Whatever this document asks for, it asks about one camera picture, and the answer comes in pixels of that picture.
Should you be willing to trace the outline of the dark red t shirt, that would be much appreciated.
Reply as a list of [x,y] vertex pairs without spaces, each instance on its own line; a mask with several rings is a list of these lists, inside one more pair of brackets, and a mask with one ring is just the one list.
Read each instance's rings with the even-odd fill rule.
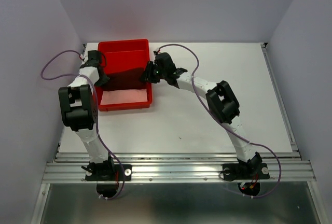
[[145,89],[146,83],[141,81],[144,69],[133,68],[123,72],[107,74],[108,82],[101,86],[104,91]]

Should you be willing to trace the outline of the red plastic tray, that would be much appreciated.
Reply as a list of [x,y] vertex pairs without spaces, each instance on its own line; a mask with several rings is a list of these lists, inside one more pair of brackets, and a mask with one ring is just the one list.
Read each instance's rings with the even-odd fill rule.
[[[98,51],[106,56],[106,75],[139,67],[145,69],[150,61],[147,39],[103,41],[98,44]],[[148,82],[146,88],[140,90],[104,91],[96,87],[96,91],[100,111],[149,108],[153,101],[152,86]]]

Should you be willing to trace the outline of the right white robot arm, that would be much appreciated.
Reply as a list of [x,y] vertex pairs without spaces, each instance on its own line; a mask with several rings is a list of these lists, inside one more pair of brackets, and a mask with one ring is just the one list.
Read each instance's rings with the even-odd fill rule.
[[147,63],[141,80],[150,83],[165,80],[171,86],[194,93],[199,100],[205,99],[208,113],[226,128],[236,151],[238,164],[233,169],[226,169],[226,174],[246,179],[259,172],[261,156],[245,138],[239,118],[240,104],[228,82],[210,82],[175,67],[173,62],[162,64],[158,61]]

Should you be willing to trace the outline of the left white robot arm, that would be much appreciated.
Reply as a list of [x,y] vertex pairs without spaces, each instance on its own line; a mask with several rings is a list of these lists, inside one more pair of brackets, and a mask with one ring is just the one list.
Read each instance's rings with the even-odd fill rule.
[[114,161],[97,131],[98,102],[94,84],[99,79],[98,68],[81,67],[74,81],[58,90],[63,124],[75,132],[89,155],[89,164],[82,167],[87,181],[112,180],[116,175]]

